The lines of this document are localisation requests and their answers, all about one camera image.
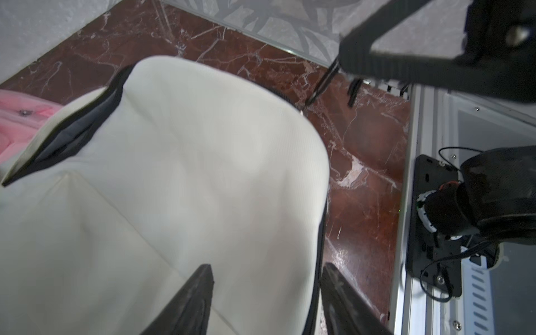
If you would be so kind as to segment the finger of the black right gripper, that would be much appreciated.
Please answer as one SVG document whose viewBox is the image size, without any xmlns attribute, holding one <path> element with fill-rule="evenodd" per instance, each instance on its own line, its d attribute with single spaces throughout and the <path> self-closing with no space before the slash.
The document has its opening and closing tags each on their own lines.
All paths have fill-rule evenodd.
<svg viewBox="0 0 536 335">
<path fill-rule="evenodd" d="M 341 68 L 364 71 L 360 63 L 366 61 L 374 42 L 428 3 L 429 0 L 388 1 L 341 40 L 338 56 Z"/>
<path fill-rule="evenodd" d="M 399 80 L 518 103 L 535 102 L 535 55 L 483 57 L 472 65 L 453 59 L 341 51 L 341 68 L 353 75 Z"/>
</svg>

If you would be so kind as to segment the beige backpack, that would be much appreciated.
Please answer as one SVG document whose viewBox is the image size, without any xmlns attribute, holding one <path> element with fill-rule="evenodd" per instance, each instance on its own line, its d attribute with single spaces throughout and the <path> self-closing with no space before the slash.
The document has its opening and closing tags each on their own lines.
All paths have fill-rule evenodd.
<svg viewBox="0 0 536 335">
<path fill-rule="evenodd" d="M 1 164 L 1 333 L 142 334 L 208 264 L 207 334 L 317 334 L 330 173 L 268 89 L 128 66 Z"/>
</svg>

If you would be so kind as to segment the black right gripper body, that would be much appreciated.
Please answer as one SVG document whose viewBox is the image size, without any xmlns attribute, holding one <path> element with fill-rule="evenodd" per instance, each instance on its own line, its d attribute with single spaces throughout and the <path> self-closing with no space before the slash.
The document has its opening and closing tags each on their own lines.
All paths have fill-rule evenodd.
<svg viewBox="0 0 536 335">
<path fill-rule="evenodd" d="M 535 43 L 535 2 L 472 1 L 464 33 L 463 63 L 504 58 Z"/>
</svg>

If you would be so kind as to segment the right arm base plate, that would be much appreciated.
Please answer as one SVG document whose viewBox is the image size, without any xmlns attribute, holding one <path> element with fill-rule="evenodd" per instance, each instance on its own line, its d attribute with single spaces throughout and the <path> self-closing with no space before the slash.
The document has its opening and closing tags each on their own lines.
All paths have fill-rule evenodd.
<svg viewBox="0 0 536 335">
<path fill-rule="evenodd" d="M 480 152 L 460 170 L 427 155 L 415 160 L 407 271 L 439 303 L 460 297 L 461 261 L 498 244 L 503 220 L 483 204 L 477 188 L 498 172 L 498 150 Z"/>
</svg>

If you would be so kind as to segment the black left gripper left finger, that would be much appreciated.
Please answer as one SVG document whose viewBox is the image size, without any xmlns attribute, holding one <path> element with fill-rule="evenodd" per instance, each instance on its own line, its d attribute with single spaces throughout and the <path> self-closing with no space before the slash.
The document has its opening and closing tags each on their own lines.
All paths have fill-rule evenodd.
<svg viewBox="0 0 536 335">
<path fill-rule="evenodd" d="M 142 333 L 205 335 L 213 290 L 212 267 L 208 264 L 199 266 Z"/>
</svg>

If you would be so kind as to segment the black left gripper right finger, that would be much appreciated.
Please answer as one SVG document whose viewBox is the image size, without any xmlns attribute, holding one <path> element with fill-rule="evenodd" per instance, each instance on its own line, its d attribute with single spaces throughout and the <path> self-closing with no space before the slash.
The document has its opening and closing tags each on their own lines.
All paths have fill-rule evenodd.
<svg viewBox="0 0 536 335">
<path fill-rule="evenodd" d="M 324 265 L 320 288 L 328 334 L 391 334 L 334 264 Z"/>
</svg>

